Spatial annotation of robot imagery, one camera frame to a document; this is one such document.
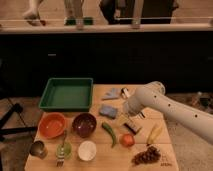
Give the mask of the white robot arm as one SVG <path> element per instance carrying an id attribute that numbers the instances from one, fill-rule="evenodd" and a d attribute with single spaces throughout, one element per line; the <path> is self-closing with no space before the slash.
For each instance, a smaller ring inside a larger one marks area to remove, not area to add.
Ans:
<path id="1" fill-rule="evenodd" d="M 130 116 L 138 115 L 145 107 L 157 110 L 173 118 L 205 141 L 213 145 L 213 116 L 165 95 L 165 86 L 153 81 L 137 87 L 123 103 L 123 110 Z"/>

